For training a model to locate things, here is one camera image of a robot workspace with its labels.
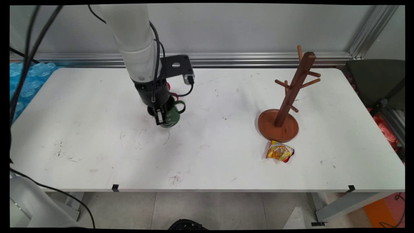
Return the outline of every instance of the blue plastic wrap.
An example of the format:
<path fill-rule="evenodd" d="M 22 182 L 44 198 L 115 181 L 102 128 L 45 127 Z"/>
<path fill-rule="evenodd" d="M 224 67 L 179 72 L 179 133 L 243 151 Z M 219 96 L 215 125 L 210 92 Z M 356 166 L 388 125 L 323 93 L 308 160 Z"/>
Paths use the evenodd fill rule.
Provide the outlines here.
<path fill-rule="evenodd" d="M 57 70 L 54 63 L 38 63 L 30 67 L 26 76 L 26 81 L 23 84 L 20 92 L 19 100 L 14 114 L 14 121 L 20 116 L 26 106 L 30 103 L 36 93 L 45 84 L 50 75 Z M 10 63 L 10 100 L 19 83 L 20 75 L 22 74 L 23 63 Z"/>

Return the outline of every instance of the gray wall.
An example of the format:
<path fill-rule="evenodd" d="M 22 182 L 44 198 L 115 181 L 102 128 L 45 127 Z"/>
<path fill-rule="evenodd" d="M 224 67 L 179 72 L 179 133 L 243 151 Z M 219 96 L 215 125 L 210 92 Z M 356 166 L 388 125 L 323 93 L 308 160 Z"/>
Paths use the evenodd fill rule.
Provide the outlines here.
<path fill-rule="evenodd" d="M 364 59 L 405 60 L 405 6 L 397 8 Z"/>
<path fill-rule="evenodd" d="M 100 15 L 99 9 L 92 6 Z M 37 35 L 54 6 L 42 6 Z M 248 3 L 148 4 L 167 53 L 345 52 L 373 6 Z M 23 51 L 33 6 L 10 6 L 10 45 Z M 38 53 L 118 53 L 86 5 L 65 6 Z"/>

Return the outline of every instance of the white table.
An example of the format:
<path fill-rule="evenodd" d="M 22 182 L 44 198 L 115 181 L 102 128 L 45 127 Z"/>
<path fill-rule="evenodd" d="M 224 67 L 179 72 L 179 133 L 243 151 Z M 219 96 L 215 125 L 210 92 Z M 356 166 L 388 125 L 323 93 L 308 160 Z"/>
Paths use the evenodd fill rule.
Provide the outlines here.
<path fill-rule="evenodd" d="M 404 165 L 340 70 L 312 69 L 322 81 L 300 90 L 288 163 L 265 159 L 269 141 L 257 119 L 280 108 L 284 88 L 274 80 L 290 82 L 296 69 L 194 71 L 194 90 L 181 98 L 186 111 L 169 129 L 155 124 L 125 69 L 55 71 L 12 126 L 12 167 L 72 192 L 118 184 L 120 192 L 317 193 L 353 185 L 350 194 L 372 202 L 405 190 Z M 176 93 L 189 89 L 182 77 L 168 82 Z"/>

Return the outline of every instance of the table leg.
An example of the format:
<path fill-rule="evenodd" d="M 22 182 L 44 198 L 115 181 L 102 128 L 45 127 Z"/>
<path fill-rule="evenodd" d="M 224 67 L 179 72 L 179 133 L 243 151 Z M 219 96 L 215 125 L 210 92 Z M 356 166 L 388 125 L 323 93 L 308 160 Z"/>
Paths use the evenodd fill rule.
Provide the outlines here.
<path fill-rule="evenodd" d="M 314 195 L 313 193 L 312 197 L 314 198 L 315 206 L 317 207 L 317 211 L 315 212 L 316 219 L 319 222 L 329 222 L 329 220 L 341 217 L 391 194 L 392 193 L 384 192 L 350 192 L 321 209 L 318 209 L 318 200 L 315 201 L 315 198 L 318 197 L 318 195 Z"/>
<path fill-rule="evenodd" d="M 81 201 L 85 192 L 69 192 L 69 194 L 78 198 Z M 72 209 L 79 210 L 80 203 L 71 197 L 67 197 L 65 205 L 71 207 Z"/>

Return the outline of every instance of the round wooden base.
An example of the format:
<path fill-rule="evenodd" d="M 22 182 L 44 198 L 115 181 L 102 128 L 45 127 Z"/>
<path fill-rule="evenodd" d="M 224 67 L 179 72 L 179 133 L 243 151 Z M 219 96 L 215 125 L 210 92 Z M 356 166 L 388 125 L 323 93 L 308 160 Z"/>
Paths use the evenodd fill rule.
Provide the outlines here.
<path fill-rule="evenodd" d="M 299 132 L 299 125 L 295 118 L 288 114 L 281 127 L 275 127 L 274 121 L 279 113 L 279 109 L 269 109 L 262 112 L 259 116 L 259 130 L 262 135 L 269 139 L 281 143 L 292 140 Z"/>

